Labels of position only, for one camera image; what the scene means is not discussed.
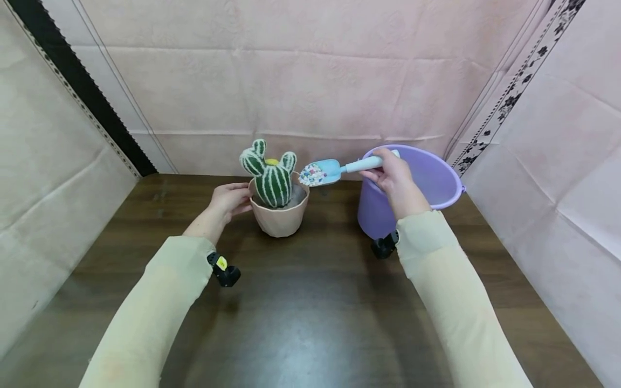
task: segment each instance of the hand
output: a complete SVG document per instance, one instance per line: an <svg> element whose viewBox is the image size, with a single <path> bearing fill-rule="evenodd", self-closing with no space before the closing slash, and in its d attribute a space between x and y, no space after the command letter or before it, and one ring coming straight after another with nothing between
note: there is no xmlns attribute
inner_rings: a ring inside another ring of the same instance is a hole
<svg viewBox="0 0 621 388"><path fill-rule="evenodd" d="M188 226L184 236L204 237L214 245L233 216L252 209L248 183L230 183L214 189L209 206Z"/></svg>
<svg viewBox="0 0 621 388"><path fill-rule="evenodd" d="M360 171L360 174L375 182L386 193L397 220L431 210L429 202L412 180L410 166L405 160L398 158L387 148L378 148L373 155L384 160L383 167Z"/></svg>

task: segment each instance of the green cactus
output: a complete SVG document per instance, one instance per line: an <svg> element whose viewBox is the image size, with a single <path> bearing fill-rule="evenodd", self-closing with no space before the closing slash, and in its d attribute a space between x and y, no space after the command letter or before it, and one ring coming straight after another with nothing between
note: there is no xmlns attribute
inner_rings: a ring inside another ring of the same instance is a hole
<svg viewBox="0 0 621 388"><path fill-rule="evenodd" d="M286 206L291 200L291 173L296 167L297 156L288 151L280 161L265 160L265 148L265 140L256 139L252 147L245 149L239 156L239 162L255 177L256 193L264 205L277 209Z"/></svg>

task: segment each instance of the plant pot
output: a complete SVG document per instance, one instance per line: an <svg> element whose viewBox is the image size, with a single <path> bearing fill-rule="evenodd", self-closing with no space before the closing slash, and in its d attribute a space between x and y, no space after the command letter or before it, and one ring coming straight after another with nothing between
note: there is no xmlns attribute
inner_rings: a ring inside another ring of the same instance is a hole
<svg viewBox="0 0 621 388"><path fill-rule="evenodd" d="M304 211L306 210L306 204L309 201L309 194L311 190L308 186L304 186L298 183L298 173L291 175L292 183L302 187L306 196L298 205L290 207L288 209L268 209L263 207L251 197L250 204L252 205L252 211L255 214L256 221L259 223L261 230L272 237L287 237L296 233L302 224L302 218L304 217ZM254 196L256 193L254 178L250 181L250 190Z"/></svg>

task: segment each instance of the wrist tracker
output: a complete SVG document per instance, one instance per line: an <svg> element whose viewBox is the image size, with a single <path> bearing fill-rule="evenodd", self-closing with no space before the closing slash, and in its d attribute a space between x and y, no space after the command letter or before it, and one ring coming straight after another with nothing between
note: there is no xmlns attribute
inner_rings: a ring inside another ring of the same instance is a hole
<svg viewBox="0 0 621 388"><path fill-rule="evenodd" d="M393 230L388 236L378 238L371 243L371 250L378 259L388 259L399 242L399 232Z"/></svg>
<svg viewBox="0 0 621 388"><path fill-rule="evenodd" d="M233 287L242 275L239 268L230 266L224 256L218 252L212 252L207 256L207 262L213 268L215 278L218 279L220 287Z"/></svg>

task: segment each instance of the sleeve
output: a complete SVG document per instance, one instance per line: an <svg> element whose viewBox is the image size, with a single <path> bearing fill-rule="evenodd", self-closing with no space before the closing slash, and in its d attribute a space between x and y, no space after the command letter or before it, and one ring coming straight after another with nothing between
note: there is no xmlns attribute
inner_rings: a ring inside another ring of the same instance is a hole
<svg viewBox="0 0 621 388"><path fill-rule="evenodd" d="M190 306L207 285L215 250L205 238L169 237L108 326L80 387L157 387Z"/></svg>
<svg viewBox="0 0 621 388"><path fill-rule="evenodd" d="M442 343L456 387L531 387L485 287L441 212L397 223L397 250Z"/></svg>

